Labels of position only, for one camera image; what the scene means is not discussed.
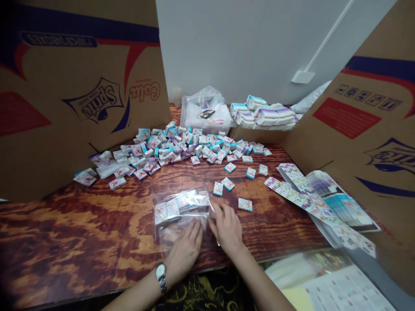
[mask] white pillow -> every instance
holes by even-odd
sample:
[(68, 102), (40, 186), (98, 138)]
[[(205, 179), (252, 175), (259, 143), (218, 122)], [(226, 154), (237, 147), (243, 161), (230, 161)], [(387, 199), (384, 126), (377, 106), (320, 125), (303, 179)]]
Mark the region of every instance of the white pillow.
[(316, 102), (316, 100), (323, 94), (326, 88), (332, 81), (328, 81), (324, 83), (322, 86), (316, 88), (313, 92), (309, 95), (304, 97), (300, 100), (297, 104), (291, 106), (291, 110), (294, 111), (296, 114), (305, 114), (311, 106)]

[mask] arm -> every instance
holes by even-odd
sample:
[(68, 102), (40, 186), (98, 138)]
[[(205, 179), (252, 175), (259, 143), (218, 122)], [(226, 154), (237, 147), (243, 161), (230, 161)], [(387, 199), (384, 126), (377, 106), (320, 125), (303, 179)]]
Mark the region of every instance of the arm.
[(216, 224), (209, 219), (209, 226), (223, 251), (232, 260), (241, 277), (247, 284), (256, 307), (260, 311), (295, 311), (278, 287), (258, 265), (248, 248), (242, 242), (242, 226), (233, 208), (212, 204)]
[[(193, 267), (202, 244), (203, 227), (200, 221), (192, 220), (174, 242), (172, 250), (164, 260), (167, 290), (180, 282)], [(161, 288), (153, 269), (136, 285), (126, 290), (102, 311), (142, 311), (150, 308), (160, 297)]]

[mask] white pipe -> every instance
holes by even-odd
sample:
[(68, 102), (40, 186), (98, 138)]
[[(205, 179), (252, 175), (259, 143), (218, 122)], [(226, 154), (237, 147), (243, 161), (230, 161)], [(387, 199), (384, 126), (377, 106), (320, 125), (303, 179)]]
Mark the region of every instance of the white pipe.
[(304, 70), (305, 72), (308, 72), (308, 70), (310, 70), (310, 67), (316, 61), (317, 57), (319, 56), (319, 54), (321, 53), (321, 51), (323, 50), (323, 48), (326, 46), (327, 42), (330, 40), (330, 38), (333, 35), (334, 31), (336, 31), (338, 25), (343, 20), (344, 16), (346, 15), (346, 13), (348, 12), (348, 10), (350, 9), (350, 7), (352, 6), (353, 3), (354, 3), (354, 0), (350, 0), (348, 2), (348, 4), (346, 5), (346, 7), (343, 9), (343, 12), (337, 18), (336, 22), (334, 23), (333, 27), (330, 29), (330, 31), (327, 34), (327, 36), (324, 38), (324, 40), (321, 43), (320, 47), (318, 48), (317, 52), (314, 54), (313, 58), (308, 63), (307, 67)]

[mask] wristwatch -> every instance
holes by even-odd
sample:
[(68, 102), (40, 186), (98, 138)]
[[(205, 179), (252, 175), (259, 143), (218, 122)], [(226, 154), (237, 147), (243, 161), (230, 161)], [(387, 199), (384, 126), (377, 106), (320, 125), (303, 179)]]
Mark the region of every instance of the wristwatch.
[(163, 263), (157, 266), (156, 277), (160, 284), (161, 294), (164, 295), (167, 292), (167, 285), (166, 285), (166, 266)]

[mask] hand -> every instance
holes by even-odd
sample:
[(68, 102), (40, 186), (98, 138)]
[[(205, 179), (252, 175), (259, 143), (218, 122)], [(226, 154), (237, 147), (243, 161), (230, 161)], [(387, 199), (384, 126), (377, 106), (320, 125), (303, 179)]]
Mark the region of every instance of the hand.
[(203, 227), (201, 222), (193, 219), (174, 242), (170, 253), (164, 260), (168, 289), (180, 282), (193, 267), (199, 256), (202, 238)]
[(216, 224), (209, 218), (209, 227), (228, 257), (234, 261), (246, 247), (242, 242), (242, 226), (232, 207), (212, 203), (216, 214)]

